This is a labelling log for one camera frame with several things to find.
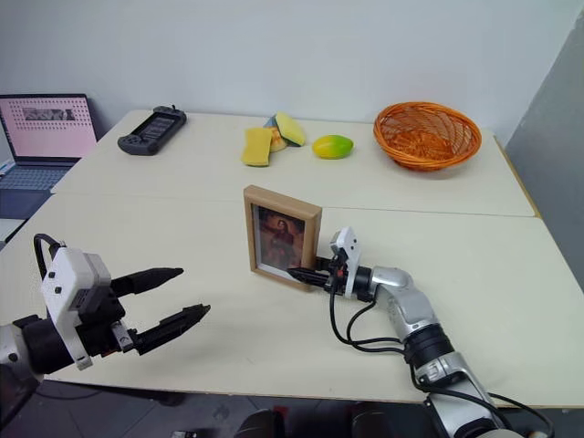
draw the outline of pink screen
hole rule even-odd
[[[96,145],[84,98],[4,98],[0,111],[18,157],[81,158]]]

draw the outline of wooden picture frame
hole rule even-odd
[[[244,201],[251,270],[308,291],[286,267],[314,268],[322,208],[255,185],[244,189]]]

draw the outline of wicker basket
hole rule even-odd
[[[481,146],[481,131],[464,114],[430,102],[384,109],[373,127],[381,148],[415,171],[438,171],[468,160]]]

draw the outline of floor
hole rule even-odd
[[[94,388],[45,381],[37,390],[55,397],[86,397],[63,401],[34,395],[2,431],[2,438],[39,436],[80,438],[170,438],[173,431],[197,431],[197,438],[231,438],[243,420],[260,409],[284,413],[291,438],[349,438],[348,413],[353,401],[178,394],[164,406],[159,401]],[[386,403],[396,437],[431,438],[432,426],[422,406]],[[545,410],[556,424],[557,438],[584,437],[584,410]],[[520,432],[537,426],[522,412],[509,418]]]

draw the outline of yellow sponge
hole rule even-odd
[[[280,129],[280,134],[286,140],[292,141],[294,145],[302,146],[306,141],[304,131],[298,125],[298,122],[288,116],[285,112],[276,113],[276,124]]]
[[[267,166],[272,131],[268,128],[251,128],[245,131],[245,149],[241,161],[248,166]]]
[[[278,152],[286,148],[286,141],[280,135],[280,131],[278,130],[277,126],[270,126],[268,129],[272,131],[270,152]]]

